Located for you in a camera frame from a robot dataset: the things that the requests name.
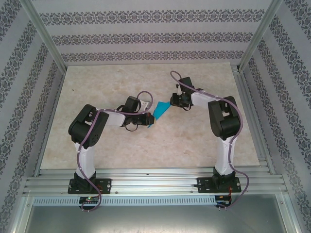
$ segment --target blue fabric piece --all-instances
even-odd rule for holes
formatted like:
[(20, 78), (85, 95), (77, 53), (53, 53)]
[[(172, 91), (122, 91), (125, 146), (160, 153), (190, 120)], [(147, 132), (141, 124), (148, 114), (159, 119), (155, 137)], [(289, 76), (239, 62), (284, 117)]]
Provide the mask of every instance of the blue fabric piece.
[(170, 102), (158, 102), (157, 106), (154, 110), (153, 116), (155, 117), (156, 120), (158, 120), (160, 118), (160, 116), (163, 115), (163, 113), (166, 112), (166, 110), (168, 110), (168, 108), (171, 106)]

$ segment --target vertical metal pole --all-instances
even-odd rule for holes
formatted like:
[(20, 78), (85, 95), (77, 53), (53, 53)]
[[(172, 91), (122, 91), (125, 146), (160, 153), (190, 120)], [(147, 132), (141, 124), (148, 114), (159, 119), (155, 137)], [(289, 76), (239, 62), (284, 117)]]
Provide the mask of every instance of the vertical metal pole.
[(255, 34), (253, 35), (251, 42), (249, 43), (247, 49), (245, 50), (245, 53), (241, 58), (240, 64), (238, 65), (240, 72), (246, 67), (249, 59), (253, 55), (258, 43), (260, 42), (267, 28), (269, 27), (270, 22), (272, 21), (282, 2), (282, 0), (272, 0), (272, 2), (270, 3)]
[(289, 195), (276, 194), (276, 200), (282, 215), (286, 232), (302, 233)]
[(9, 233), (25, 233), (34, 199), (34, 197), (21, 197), (13, 225), (8, 231)]
[(67, 65), (62, 58), (60, 52), (58, 51), (52, 37), (50, 36), (47, 28), (45, 27), (39, 13), (35, 9), (31, 0), (20, 0), (22, 7), (25, 9), (27, 15), (30, 20), (34, 24), (36, 30), (38, 31), (41, 39), (45, 43), (49, 52), (51, 53), (53, 59), (55, 60), (58, 68), (61, 70), (62, 74), (64, 74), (67, 70)]
[(265, 139), (261, 131), (259, 121), (257, 119), (257, 114), (252, 102), (252, 98), (245, 83), (244, 75), (238, 72), (238, 69), (236, 67), (232, 67), (232, 73), (238, 88), (241, 102), (243, 104), (249, 130), (252, 133), (252, 137), (254, 137), (253, 142), (256, 152), (257, 154), (259, 154), (259, 156), (262, 156), (263, 158), (266, 159), (270, 173), (276, 174), (269, 151), (265, 143)]

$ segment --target marble-patterned floor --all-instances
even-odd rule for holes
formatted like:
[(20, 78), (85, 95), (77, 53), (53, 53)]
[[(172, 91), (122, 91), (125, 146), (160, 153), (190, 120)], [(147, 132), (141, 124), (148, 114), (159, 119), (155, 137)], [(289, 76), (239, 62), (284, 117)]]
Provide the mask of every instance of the marble-patterned floor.
[[(190, 76), (195, 88), (236, 99), (245, 123), (236, 142), (234, 165), (259, 165), (230, 64), (219, 63), (69, 67), (41, 169), (76, 168), (68, 127), (85, 104), (115, 109), (128, 96), (147, 90), (154, 96), (153, 112), (158, 101), (169, 101), (177, 91), (171, 70)], [(140, 98), (149, 100), (147, 94)], [(217, 138), (210, 129), (207, 110), (193, 106), (186, 112), (170, 107), (148, 129), (140, 126), (129, 132), (124, 127), (106, 126), (95, 151), (96, 168), (215, 166)]]

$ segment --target enclosure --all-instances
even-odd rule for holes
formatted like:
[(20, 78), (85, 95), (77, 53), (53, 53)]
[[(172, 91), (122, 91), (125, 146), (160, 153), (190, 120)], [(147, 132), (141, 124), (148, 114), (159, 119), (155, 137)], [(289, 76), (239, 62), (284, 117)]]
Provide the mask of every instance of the enclosure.
[[(1, 0), (0, 232), (311, 232), (309, 4)], [(155, 114), (177, 92), (171, 70), (234, 97), (245, 193), (200, 192), (219, 162), (211, 110), (170, 106), (149, 128), (105, 126), (94, 165), (109, 194), (83, 213), (87, 195), (68, 194), (70, 124), (86, 104), (116, 109), (140, 91)]]

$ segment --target patterned wallpaper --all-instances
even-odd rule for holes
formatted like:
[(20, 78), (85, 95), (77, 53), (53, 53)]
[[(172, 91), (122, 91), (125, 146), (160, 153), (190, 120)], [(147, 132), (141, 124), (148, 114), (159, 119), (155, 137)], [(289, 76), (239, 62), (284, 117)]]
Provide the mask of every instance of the patterned wallpaper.
[(285, 0), (244, 75), (302, 232), (311, 232), (311, 1)]
[(33, 176), (63, 75), (18, 0), (0, 0), (0, 233)]
[(34, 0), (67, 65), (237, 65), (271, 0)]

